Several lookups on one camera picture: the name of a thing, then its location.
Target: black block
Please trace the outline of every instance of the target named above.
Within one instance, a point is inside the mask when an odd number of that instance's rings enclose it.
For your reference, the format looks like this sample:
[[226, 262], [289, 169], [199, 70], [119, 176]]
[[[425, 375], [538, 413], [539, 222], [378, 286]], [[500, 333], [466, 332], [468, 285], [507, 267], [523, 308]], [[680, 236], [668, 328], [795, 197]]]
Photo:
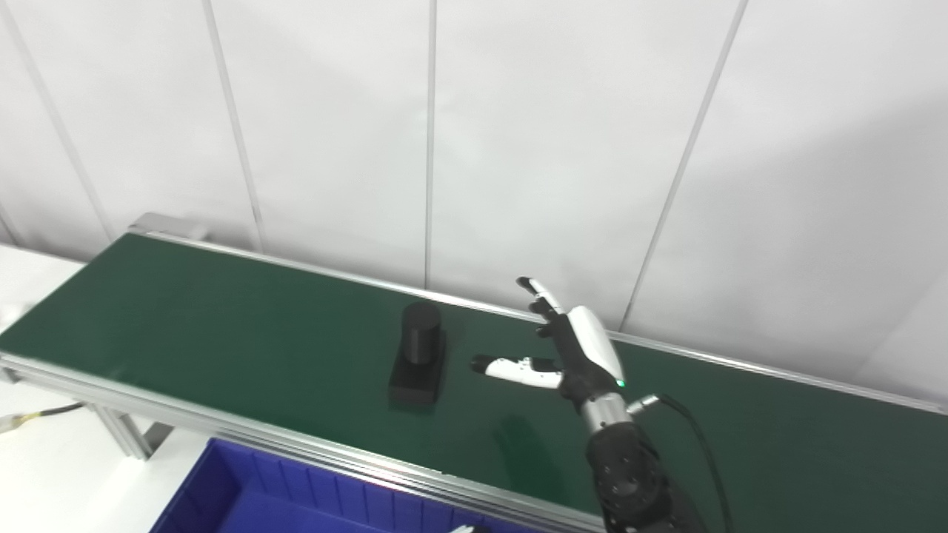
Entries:
[[445, 366], [447, 336], [441, 313], [427, 302], [412, 303], [402, 311], [402, 337], [389, 378], [389, 399], [432, 404], [438, 398]]
[[429, 363], [414, 364], [402, 355], [401, 350], [398, 351], [389, 378], [389, 399], [422, 405], [438, 399], [447, 348], [445, 336], [440, 337], [439, 349]]

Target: black cable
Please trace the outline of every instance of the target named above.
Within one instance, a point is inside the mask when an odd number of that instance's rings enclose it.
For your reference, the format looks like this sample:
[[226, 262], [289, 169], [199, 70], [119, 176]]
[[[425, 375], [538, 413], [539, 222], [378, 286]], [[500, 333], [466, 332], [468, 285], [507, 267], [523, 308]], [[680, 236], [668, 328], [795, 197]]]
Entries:
[[50, 416], [52, 414], [69, 413], [70, 411], [76, 411], [83, 405], [85, 405], [84, 402], [79, 402], [79, 403], [74, 403], [72, 405], [66, 405], [64, 407], [57, 407], [56, 409], [46, 409], [45, 411], [40, 411], [40, 416]]
[[658, 399], [687, 420], [688, 424], [691, 425], [691, 430], [695, 433], [695, 436], [698, 437], [698, 442], [701, 444], [702, 452], [704, 453], [704, 460], [708, 464], [708, 469], [711, 470], [711, 479], [714, 481], [714, 488], [718, 493], [720, 515], [724, 520], [724, 531], [732, 533], [734, 531], [734, 519], [731, 518], [731, 506], [727, 503], [727, 494], [724, 493], [724, 483], [720, 479], [718, 463], [714, 460], [714, 455], [711, 453], [711, 446], [708, 445], [707, 439], [704, 438], [704, 432], [702, 432], [701, 427], [698, 426], [698, 421], [688, 408], [675, 398], [669, 395], [658, 395]]

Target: green conveyor belt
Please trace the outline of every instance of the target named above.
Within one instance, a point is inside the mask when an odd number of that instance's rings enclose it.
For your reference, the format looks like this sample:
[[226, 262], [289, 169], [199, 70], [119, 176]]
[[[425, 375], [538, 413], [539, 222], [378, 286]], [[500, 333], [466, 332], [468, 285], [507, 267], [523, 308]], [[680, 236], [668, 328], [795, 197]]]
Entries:
[[[0, 350], [596, 512], [571, 405], [467, 368], [480, 353], [554, 358], [535, 324], [438, 303], [449, 357], [441, 399], [390, 404], [401, 310], [416, 300], [129, 234], [0, 336]], [[699, 418], [738, 531], [948, 531], [948, 417], [617, 348], [627, 399], [668, 393]], [[720, 530], [686, 424], [662, 407], [642, 420]]]

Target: black fingertip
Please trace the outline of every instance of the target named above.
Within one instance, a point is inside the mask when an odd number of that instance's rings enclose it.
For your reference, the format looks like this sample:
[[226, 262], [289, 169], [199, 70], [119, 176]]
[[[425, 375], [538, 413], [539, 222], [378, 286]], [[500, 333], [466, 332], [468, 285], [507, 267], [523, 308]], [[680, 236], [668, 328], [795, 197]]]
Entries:
[[477, 372], [478, 374], [483, 374], [484, 372], [487, 372], [487, 367], [490, 366], [490, 363], [496, 361], [497, 359], [499, 358], [478, 354], [471, 360], [471, 370]]
[[532, 281], [533, 281], [532, 278], [529, 278], [527, 276], [520, 276], [517, 278], [517, 285], [520, 285], [521, 287], [527, 289], [530, 292], [530, 294], [536, 295], [537, 291], [533, 288], [533, 284], [530, 283]]

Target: black cylinder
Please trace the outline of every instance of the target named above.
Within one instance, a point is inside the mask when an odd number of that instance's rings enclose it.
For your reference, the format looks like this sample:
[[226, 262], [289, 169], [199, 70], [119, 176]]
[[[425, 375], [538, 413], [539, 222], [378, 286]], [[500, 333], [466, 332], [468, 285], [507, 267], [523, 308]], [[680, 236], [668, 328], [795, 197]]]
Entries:
[[417, 302], [402, 311], [402, 356], [414, 364], [428, 364], [438, 352], [441, 313], [427, 302]]

